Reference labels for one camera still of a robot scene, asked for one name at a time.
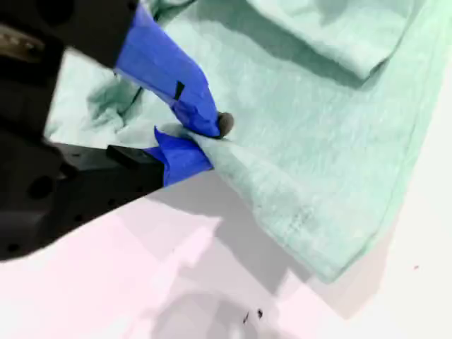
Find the small black debris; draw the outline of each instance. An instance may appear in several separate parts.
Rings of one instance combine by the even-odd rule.
[[[243,318],[243,324],[245,324],[248,321],[249,312],[246,313],[246,316]]]

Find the towel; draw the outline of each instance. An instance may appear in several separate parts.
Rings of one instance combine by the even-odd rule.
[[[359,1],[381,7],[358,10]],[[448,60],[448,1],[392,2],[340,1],[351,8],[328,20],[274,0],[197,0],[161,13],[167,33],[205,71],[218,108],[233,113],[227,140],[183,130],[154,94],[137,95],[75,52],[64,59],[47,136],[148,148],[157,126],[191,138],[262,229],[334,281],[393,222]],[[265,10],[270,3],[281,11]]]

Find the metal bolt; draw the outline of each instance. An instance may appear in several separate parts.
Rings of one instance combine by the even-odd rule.
[[[34,44],[32,44],[31,42],[26,42],[26,43],[25,43],[25,48],[26,48],[26,49],[34,49],[35,46],[34,46]]]
[[[14,45],[19,45],[20,40],[17,37],[9,37],[9,42]]]

